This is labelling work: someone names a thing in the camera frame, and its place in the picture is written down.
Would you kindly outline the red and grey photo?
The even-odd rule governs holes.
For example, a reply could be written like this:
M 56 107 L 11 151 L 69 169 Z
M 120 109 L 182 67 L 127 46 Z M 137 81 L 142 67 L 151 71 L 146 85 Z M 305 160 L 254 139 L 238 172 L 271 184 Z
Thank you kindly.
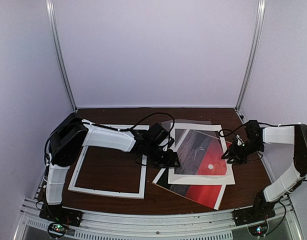
M 223 149 L 218 139 L 212 139 L 209 144 L 201 145 L 195 149 L 193 154 L 194 160 L 200 163 L 191 163 L 194 167 L 193 176 L 219 176 L 224 177 L 227 173 L 226 161 L 221 159 Z M 171 193 L 184 197 L 188 200 L 206 206 L 208 208 L 218 210 L 226 189 L 224 184 L 221 185 L 201 185 L 189 184 L 186 180 L 185 184 L 169 184 L 169 171 L 160 170 L 153 180 L 153 184 L 163 188 Z

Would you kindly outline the white picture frame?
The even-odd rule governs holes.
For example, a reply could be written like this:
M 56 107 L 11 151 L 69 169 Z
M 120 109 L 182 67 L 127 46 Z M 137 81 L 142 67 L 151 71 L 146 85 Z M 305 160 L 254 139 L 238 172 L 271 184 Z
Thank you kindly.
M 147 174 L 147 162 L 148 159 L 145 155 L 141 156 L 141 168 L 139 188 L 137 193 L 121 192 L 121 191 L 107 191 L 98 189 L 89 189 L 77 187 L 81 168 L 83 166 L 85 157 L 87 155 L 89 147 L 103 147 L 115 150 L 121 150 L 123 152 L 130 152 L 135 145 L 134 135 L 129 131 L 124 132 L 121 129 L 121 125 L 105 125 L 104 127 L 89 126 L 88 133 L 82 144 L 82 150 L 77 160 L 75 169 L 73 171 L 68 190 L 76 193 L 90 194 L 104 197 L 115 198 L 127 198 L 127 199 L 143 199 L 145 197 L 146 188 L 146 174 Z

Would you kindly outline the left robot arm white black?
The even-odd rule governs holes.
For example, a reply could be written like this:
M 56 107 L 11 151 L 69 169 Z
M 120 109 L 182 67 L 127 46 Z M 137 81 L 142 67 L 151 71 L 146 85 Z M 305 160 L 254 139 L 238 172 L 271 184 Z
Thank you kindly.
M 178 168 L 181 164 L 178 154 L 171 149 L 173 143 L 171 131 L 159 123 L 148 129 L 138 129 L 136 125 L 118 128 L 69 116 L 47 140 L 46 214 L 54 222 L 61 222 L 65 218 L 66 212 L 59 206 L 62 203 L 63 188 L 67 172 L 77 160 L 82 147 L 120 150 L 148 157 L 149 164 L 155 168 Z

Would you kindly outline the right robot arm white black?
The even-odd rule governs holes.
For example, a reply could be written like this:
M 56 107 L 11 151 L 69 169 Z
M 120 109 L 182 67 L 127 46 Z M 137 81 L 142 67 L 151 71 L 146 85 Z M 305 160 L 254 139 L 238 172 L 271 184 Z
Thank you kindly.
M 255 221 L 260 221 L 286 194 L 292 193 L 307 180 L 307 123 L 273 125 L 249 120 L 241 125 L 247 137 L 243 141 L 238 135 L 222 155 L 229 164 L 241 165 L 249 155 L 264 153 L 266 145 L 289 146 L 290 151 L 278 154 L 278 162 L 285 164 L 273 183 L 256 194 L 253 206 L 246 210 Z

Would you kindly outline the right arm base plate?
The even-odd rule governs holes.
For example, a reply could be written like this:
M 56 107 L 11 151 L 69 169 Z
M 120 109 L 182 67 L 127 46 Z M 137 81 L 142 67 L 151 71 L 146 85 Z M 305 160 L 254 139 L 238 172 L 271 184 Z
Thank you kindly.
M 248 225 L 255 222 L 264 221 L 266 217 L 275 217 L 276 213 L 272 210 L 256 211 L 253 207 L 235 209 L 232 217 L 236 226 Z

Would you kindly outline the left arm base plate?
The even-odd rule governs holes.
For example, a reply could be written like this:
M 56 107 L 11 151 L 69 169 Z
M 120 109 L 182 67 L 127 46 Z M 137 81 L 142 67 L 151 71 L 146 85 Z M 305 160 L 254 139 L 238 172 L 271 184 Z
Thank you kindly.
M 62 205 L 43 204 L 39 217 L 52 222 L 79 227 L 82 221 L 83 212 L 69 208 L 63 208 Z

